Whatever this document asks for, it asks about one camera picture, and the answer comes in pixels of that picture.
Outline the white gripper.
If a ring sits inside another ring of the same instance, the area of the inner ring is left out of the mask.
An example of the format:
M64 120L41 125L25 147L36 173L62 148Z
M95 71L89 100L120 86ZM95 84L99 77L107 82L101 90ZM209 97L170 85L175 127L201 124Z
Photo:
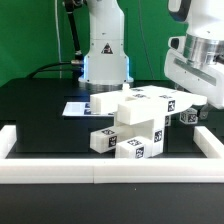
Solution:
M196 69L186 63L186 59L176 50L169 49L164 65L165 76L174 81L175 90L184 89L193 94L207 97L208 103L217 109L224 109L224 65L203 65ZM210 105L204 105L199 118L206 119Z

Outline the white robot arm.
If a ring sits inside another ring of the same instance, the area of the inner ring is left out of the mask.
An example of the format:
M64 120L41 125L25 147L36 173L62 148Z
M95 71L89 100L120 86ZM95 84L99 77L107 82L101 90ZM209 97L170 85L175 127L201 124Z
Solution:
M111 89L131 83L124 53L124 13L117 0L87 0L90 50L84 57L83 85ZM171 37L165 76L184 89L224 109L224 0L168 0L171 17L188 25L186 34Z

